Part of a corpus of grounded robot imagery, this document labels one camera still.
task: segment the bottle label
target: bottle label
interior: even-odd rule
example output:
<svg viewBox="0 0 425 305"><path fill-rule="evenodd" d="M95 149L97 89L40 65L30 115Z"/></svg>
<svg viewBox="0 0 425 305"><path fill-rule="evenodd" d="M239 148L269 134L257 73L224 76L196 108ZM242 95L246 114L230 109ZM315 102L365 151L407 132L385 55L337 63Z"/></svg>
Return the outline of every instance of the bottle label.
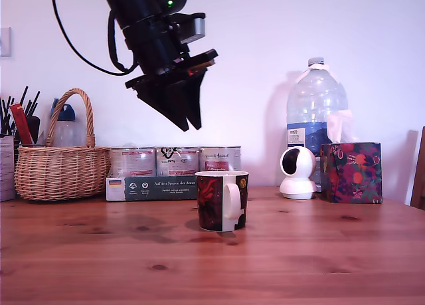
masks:
<svg viewBox="0 0 425 305"><path fill-rule="evenodd" d="M303 146L315 156L320 155L322 144L330 144L326 122L300 122L288 124L288 147Z"/></svg>
<svg viewBox="0 0 425 305"><path fill-rule="evenodd" d="M288 128L288 147L296 146L305 147L305 128Z"/></svg>

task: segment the security camera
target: security camera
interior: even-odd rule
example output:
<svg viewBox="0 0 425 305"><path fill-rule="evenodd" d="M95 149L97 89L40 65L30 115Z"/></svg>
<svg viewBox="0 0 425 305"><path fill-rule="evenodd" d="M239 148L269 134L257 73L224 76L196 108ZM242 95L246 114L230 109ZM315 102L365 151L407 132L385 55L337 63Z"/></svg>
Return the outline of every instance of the security camera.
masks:
<svg viewBox="0 0 425 305"><path fill-rule="evenodd" d="M316 168L313 152L305 147L290 147L280 157L280 169L286 176L280 185L280 192L288 199L311 199L317 191L310 180Z"/></svg>

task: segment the floral tissue box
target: floral tissue box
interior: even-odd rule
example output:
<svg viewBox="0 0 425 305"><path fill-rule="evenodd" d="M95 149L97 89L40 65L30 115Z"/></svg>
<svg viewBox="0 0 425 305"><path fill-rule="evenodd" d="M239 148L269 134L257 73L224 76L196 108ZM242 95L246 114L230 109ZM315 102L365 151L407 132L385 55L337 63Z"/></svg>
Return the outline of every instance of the floral tissue box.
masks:
<svg viewBox="0 0 425 305"><path fill-rule="evenodd" d="M323 144L322 193L333 203L382 203L381 144Z"/></svg>

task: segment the wicker basket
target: wicker basket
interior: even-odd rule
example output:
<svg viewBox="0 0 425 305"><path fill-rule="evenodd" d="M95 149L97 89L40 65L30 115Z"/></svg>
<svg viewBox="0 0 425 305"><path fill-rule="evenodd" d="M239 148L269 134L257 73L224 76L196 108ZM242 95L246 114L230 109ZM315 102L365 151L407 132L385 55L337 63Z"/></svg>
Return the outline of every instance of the wicker basket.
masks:
<svg viewBox="0 0 425 305"><path fill-rule="evenodd" d="M87 146L52 147L54 129L65 102L79 94L87 111ZM19 148L15 171L18 194L28 200L66 200L89 197L105 190L105 178L110 168L109 148L95 147L93 110L86 93L77 88L66 92L56 105L45 148Z"/></svg>

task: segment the box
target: box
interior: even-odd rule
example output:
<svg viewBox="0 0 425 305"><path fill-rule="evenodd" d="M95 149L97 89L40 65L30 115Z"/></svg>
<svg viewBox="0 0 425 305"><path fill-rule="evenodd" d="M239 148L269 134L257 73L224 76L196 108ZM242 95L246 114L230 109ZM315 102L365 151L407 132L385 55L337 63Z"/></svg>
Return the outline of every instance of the box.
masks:
<svg viewBox="0 0 425 305"><path fill-rule="evenodd" d="M0 202L15 198L13 136L0 135Z"/></svg>
<svg viewBox="0 0 425 305"><path fill-rule="evenodd" d="M381 144L323 144L320 154L322 193L327 200L382 203Z"/></svg>
<svg viewBox="0 0 425 305"><path fill-rule="evenodd" d="M107 201L188 200L197 198L195 175L108 177Z"/></svg>

